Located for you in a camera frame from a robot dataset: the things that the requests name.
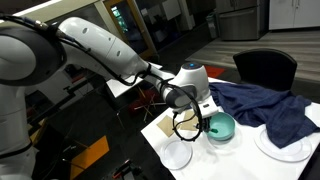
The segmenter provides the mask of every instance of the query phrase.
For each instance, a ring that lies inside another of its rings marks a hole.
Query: bowl
[[[210,119],[210,128],[218,132],[207,132],[207,135],[217,141],[225,141],[231,138],[235,130],[235,122],[231,115],[218,112]]]

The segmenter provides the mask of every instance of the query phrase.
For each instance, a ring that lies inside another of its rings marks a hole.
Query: blue towel
[[[319,131],[304,115],[311,101],[290,91],[230,83],[210,83],[209,87],[217,106],[240,124],[252,127],[266,124],[269,139],[279,148]]]

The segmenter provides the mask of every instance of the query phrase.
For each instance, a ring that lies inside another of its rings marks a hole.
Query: table
[[[224,82],[209,78],[210,82]],[[320,126],[320,104],[312,103],[306,107],[305,114],[317,126]],[[163,144],[178,139],[174,134],[168,138],[157,126],[166,115],[172,117],[172,109],[167,109],[141,132],[153,149],[160,155]],[[178,115],[181,121],[184,114]],[[235,137],[232,147],[217,149],[209,143],[207,136],[202,133],[195,142],[190,143],[193,149],[192,158],[184,168],[170,170],[177,180],[209,180],[209,179],[237,179],[237,180],[293,180],[298,179],[307,162],[311,158],[288,163],[275,160],[264,154],[254,142],[257,128],[243,126],[236,122]],[[196,132],[185,131],[184,135],[195,135]],[[308,136],[312,144],[312,154],[320,142],[320,134]]]
[[[161,69],[162,66],[158,65],[158,64],[154,64],[154,63],[150,63],[153,67],[157,68],[157,69]],[[130,76],[128,79],[126,79],[126,81],[128,82],[132,82],[134,80],[134,76]],[[127,92],[129,89],[131,89],[132,87],[134,87],[135,85],[139,84],[143,79],[138,78],[136,83],[132,86],[126,86],[124,84],[122,84],[121,82],[115,80],[115,79],[110,79],[109,81],[107,81],[107,85],[109,86],[112,94],[114,95],[115,98],[119,97],[120,95],[122,95],[123,93]]]

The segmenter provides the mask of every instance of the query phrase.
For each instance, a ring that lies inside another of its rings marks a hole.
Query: refrigerator
[[[257,40],[268,31],[268,0],[216,0],[222,40]]]

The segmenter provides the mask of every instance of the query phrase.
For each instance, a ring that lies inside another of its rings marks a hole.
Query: brown paper
[[[183,120],[190,119],[193,115],[194,115],[193,111],[186,111]],[[192,118],[192,120],[182,123],[180,129],[189,130],[189,131],[197,131],[198,129],[194,127],[197,124],[198,124],[198,118],[197,118],[197,116],[195,116],[194,118]]]
[[[174,133],[172,130],[172,118],[169,116],[165,116],[157,125],[168,137]]]

